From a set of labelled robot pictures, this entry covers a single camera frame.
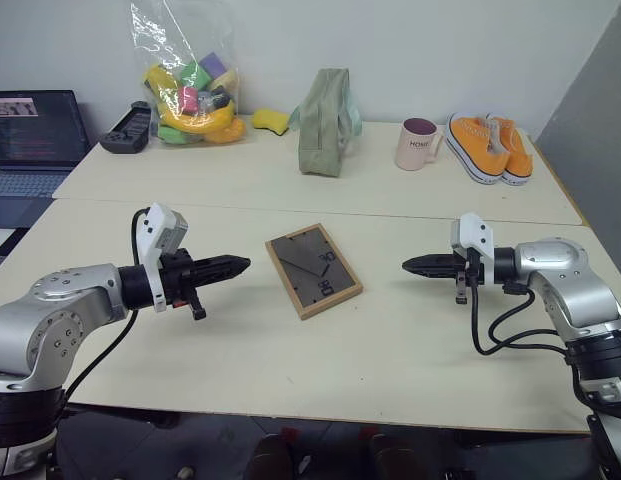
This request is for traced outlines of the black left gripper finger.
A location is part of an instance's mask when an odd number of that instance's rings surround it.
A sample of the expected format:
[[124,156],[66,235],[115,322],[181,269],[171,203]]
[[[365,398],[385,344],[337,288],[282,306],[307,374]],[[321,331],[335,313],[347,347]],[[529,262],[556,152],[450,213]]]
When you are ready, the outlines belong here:
[[237,277],[244,268],[199,268],[191,271],[193,286],[205,286]]
[[218,255],[196,260],[193,268],[196,271],[244,271],[251,265],[249,258],[236,255]]

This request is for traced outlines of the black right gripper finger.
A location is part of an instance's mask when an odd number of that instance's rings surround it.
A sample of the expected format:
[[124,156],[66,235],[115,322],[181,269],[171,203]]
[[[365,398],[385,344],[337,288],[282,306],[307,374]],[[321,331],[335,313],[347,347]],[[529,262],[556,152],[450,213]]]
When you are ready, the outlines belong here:
[[454,254],[426,254],[402,263],[403,268],[452,268],[457,260]]
[[432,279],[454,279],[457,276],[455,267],[405,266],[404,269],[411,274]]

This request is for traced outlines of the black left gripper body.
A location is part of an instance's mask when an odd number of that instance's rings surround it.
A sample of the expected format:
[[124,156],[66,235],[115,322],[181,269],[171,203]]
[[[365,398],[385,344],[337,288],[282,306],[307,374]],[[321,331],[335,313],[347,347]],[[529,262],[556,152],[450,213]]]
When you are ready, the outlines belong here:
[[179,248],[173,254],[163,254],[160,260],[160,278],[167,304],[173,309],[188,306],[195,321],[204,319],[207,313],[197,293],[203,285],[203,277],[188,250]]

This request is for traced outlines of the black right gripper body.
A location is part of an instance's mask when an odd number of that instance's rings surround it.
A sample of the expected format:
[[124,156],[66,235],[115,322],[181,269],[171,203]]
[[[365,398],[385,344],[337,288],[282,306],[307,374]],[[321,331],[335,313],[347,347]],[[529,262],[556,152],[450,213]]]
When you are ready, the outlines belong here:
[[456,265],[455,279],[455,302],[457,304],[467,304],[467,289],[470,287],[471,280],[474,279],[477,285],[484,283],[484,266],[481,261],[481,254],[475,248],[468,248],[464,254],[453,253]]

